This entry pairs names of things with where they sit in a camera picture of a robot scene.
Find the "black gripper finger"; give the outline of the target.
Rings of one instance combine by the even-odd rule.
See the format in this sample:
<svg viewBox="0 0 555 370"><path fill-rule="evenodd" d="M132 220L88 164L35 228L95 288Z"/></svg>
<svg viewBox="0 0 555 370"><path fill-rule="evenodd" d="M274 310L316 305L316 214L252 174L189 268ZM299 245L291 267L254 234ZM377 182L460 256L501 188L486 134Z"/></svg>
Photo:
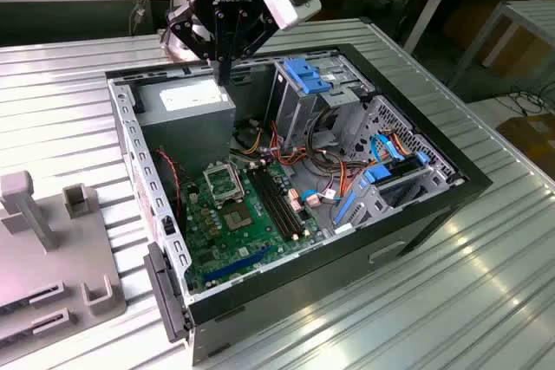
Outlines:
<svg viewBox="0 0 555 370"><path fill-rule="evenodd" d="M232 34L228 62L225 64L225 83L231 78L232 64L237 59L253 55L276 31L278 26L267 8L240 10Z"/></svg>
<svg viewBox="0 0 555 370"><path fill-rule="evenodd" d="M225 84L225 52L220 50L217 37L194 15L192 8L181 5L170 12L167 18L169 34L199 59L210 62L216 82Z"/></svg>

